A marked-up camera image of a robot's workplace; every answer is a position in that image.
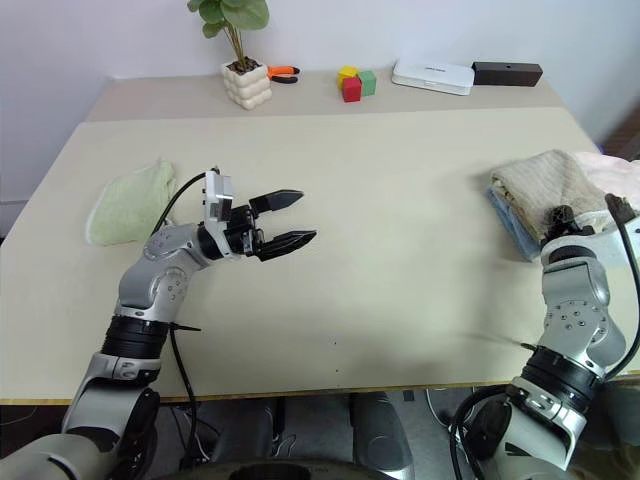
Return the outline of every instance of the table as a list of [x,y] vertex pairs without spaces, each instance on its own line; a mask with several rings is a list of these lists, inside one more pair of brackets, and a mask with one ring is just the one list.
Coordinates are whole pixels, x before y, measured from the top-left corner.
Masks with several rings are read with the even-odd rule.
[[[488,172],[593,144],[544,82],[465,98],[379,78],[376,97],[345,105],[337,92],[311,88],[328,78],[278,85],[254,112],[212,100],[208,86],[220,88],[205,78],[108,87],[0,249],[0,403],[66,403],[74,394],[120,276],[141,252],[138,243],[87,245],[87,215],[112,178],[159,157],[174,164],[178,183],[219,165],[238,202],[303,190],[261,226],[267,236],[318,230],[287,257],[217,262],[194,277],[179,321],[203,330],[178,341],[200,398],[518,375],[529,352],[515,342],[542,332],[541,267],[519,259],[484,198]],[[393,98],[399,112],[390,111]],[[177,221],[200,221],[199,190],[181,197]],[[631,275],[608,276],[611,314],[631,338]],[[154,388],[168,401],[185,396],[168,345]]]

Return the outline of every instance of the toy block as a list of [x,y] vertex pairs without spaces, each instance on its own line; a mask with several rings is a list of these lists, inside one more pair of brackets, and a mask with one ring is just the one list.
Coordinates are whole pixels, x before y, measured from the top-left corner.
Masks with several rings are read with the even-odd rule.
[[345,78],[342,82],[342,98],[345,102],[359,102],[362,96],[362,82],[358,77]]
[[376,93],[376,76],[371,70],[358,72],[358,78],[362,82],[362,96]]
[[356,67],[350,67],[349,65],[345,65],[338,72],[338,88],[342,88],[342,82],[344,82],[345,78],[353,78],[358,74],[358,69]]

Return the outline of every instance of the white plant pot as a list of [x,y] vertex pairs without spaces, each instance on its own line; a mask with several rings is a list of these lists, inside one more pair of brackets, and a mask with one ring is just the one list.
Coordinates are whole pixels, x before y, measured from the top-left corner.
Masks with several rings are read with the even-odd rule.
[[271,98],[271,80],[267,77],[266,65],[260,65],[244,75],[238,75],[227,68],[232,63],[222,65],[222,78],[227,94],[234,102],[247,110],[253,110]]

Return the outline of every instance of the yellow cube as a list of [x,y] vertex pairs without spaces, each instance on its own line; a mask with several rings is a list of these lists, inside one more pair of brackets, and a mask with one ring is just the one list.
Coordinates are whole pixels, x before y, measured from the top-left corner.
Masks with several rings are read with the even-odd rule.
[[355,77],[358,74],[358,69],[356,67],[350,67],[349,65],[345,65],[338,72],[338,88],[342,90],[342,82],[345,78]]

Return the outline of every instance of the green cube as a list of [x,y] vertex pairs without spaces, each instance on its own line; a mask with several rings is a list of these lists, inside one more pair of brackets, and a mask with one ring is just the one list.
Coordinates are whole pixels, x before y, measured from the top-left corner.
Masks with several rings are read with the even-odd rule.
[[358,72],[358,78],[362,82],[362,96],[373,95],[376,93],[376,76],[371,70]]

